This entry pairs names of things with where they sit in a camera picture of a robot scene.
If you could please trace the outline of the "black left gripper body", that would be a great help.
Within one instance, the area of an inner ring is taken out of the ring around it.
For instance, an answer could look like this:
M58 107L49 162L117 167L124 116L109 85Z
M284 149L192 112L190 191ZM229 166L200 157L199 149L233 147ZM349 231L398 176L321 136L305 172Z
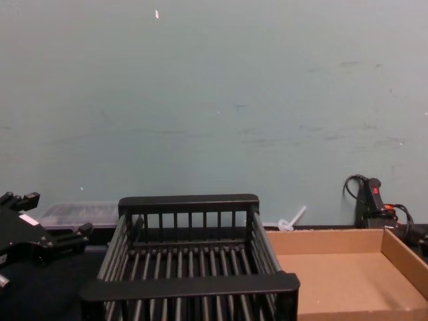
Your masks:
M35 219L1 207L1 267L19 261L50 261L54 239Z

